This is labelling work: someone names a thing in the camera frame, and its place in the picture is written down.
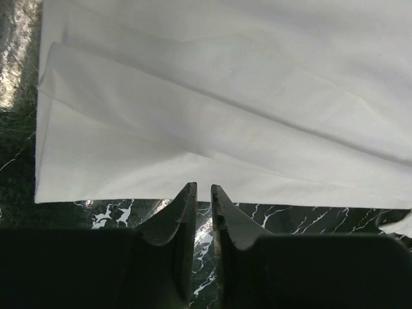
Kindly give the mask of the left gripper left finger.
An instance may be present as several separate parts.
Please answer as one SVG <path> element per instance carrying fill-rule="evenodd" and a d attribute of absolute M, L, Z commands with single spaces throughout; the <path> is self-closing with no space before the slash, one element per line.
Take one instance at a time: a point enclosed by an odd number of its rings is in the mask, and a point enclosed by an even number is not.
<path fill-rule="evenodd" d="M 191 182 L 134 230 L 123 308 L 189 307 L 196 211 L 197 184 Z"/>

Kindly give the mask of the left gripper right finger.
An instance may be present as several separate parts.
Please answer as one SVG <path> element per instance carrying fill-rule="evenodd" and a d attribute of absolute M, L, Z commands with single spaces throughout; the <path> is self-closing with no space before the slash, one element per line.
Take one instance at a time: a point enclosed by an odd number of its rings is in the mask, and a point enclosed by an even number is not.
<path fill-rule="evenodd" d="M 220 185 L 211 186 L 211 205 L 220 308 L 289 308 L 290 298 L 272 285 L 271 262 L 263 256 L 288 235 L 258 225 Z"/>

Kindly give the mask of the white t shirt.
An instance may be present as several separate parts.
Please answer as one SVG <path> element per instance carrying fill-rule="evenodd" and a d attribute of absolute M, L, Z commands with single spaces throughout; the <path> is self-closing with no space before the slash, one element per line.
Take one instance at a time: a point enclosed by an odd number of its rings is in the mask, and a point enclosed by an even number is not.
<path fill-rule="evenodd" d="M 410 1 L 45 1 L 35 202 L 411 209 Z"/>

